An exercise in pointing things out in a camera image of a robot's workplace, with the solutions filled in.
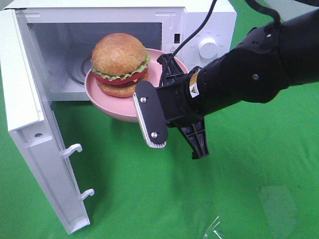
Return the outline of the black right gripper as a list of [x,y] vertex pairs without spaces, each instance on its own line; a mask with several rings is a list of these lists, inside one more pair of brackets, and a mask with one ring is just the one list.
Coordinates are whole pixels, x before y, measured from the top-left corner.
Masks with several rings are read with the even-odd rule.
[[178,127],[192,149],[192,159],[209,155],[205,120],[189,101],[189,74],[182,71],[172,53],[157,59],[162,67],[157,94],[168,127]]

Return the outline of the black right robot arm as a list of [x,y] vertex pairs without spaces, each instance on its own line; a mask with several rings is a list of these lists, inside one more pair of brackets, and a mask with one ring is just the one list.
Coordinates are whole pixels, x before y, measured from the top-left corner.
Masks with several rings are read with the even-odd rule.
[[192,157],[208,154],[204,117],[245,101],[267,103],[290,86],[319,80],[319,12],[313,10],[285,22],[266,9],[273,21],[253,28],[230,52],[205,67],[183,73],[173,55],[162,65],[156,88],[157,119],[150,140],[164,145],[167,127],[177,127],[192,147]]

